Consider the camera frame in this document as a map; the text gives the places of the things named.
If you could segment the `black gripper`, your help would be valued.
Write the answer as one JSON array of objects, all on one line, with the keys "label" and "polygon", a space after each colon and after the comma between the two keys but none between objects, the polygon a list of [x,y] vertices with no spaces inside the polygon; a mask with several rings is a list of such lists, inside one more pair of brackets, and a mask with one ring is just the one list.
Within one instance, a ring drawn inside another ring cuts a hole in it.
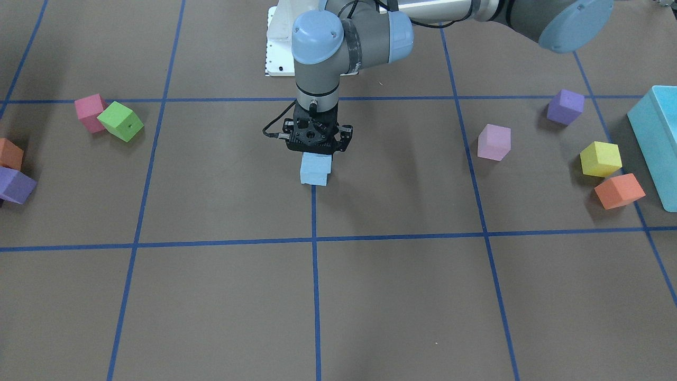
[{"label": "black gripper", "polygon": [[283,133],[287,148],[298,152],[309,152],[320,155],[333,155],[341,149],[341,140],[337,122],[338,106],[312,115],[302,106],[294,104],[292,118],[283,122]]}]

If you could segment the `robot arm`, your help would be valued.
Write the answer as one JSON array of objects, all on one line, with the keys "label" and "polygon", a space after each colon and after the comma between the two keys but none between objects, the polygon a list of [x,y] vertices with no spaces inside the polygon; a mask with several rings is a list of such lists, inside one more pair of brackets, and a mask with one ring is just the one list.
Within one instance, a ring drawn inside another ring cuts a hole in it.
[{"label": "robot arm", "polygon": [[495,22],[555,53],[585,46],[602,31],[612,1],[319,1],[293,15],[286,31],[296,98],[281,132],[290,150],[332,155],[347,149],[353,127],[338,123],[343,75],[409,56],[415,28],[445,29],[467,20]]}]

